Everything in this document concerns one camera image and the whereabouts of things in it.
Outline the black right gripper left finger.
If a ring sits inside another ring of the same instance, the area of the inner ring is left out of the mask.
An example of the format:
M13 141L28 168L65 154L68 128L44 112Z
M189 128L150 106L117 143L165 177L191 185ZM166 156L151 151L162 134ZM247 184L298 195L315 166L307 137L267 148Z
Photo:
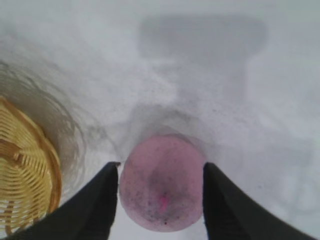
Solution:
M119 162L107 163L75 196L16 240L106 240L118 202Z

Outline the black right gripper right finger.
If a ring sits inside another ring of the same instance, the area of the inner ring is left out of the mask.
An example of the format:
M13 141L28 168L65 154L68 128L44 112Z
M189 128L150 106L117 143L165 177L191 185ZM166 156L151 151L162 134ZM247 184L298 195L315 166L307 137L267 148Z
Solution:
M238 188L214 163L203 168L203 215L210 240L310 240Z

